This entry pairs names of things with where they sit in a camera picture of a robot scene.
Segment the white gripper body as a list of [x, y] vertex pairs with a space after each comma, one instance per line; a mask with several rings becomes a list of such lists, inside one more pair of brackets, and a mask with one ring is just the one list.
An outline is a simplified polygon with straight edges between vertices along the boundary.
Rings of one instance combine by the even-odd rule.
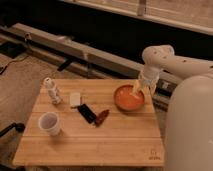
[[151, 94], [155, 93], [161, 70], [152, 66], [144, 65], [138, 79], [142, 88], [147, 87]]

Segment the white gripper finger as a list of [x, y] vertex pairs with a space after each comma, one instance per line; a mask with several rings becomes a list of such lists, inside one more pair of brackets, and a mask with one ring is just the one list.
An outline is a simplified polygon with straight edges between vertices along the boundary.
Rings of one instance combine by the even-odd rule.
[[133, 84], [132, 94], [134, 96], [138, 96], [139, 93], [142, 91], [142, 86], [139, 80], [136, 80]]

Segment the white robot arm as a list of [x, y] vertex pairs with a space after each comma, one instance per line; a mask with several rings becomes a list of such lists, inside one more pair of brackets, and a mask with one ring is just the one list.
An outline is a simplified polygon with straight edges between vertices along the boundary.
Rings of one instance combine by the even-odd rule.
[[168, 105], [164, 171], [213, 171], [213, 61], [177, 56], [170, 45], [142, 52], [139, 84], [151, 88], [166, 70], [182, 81]]

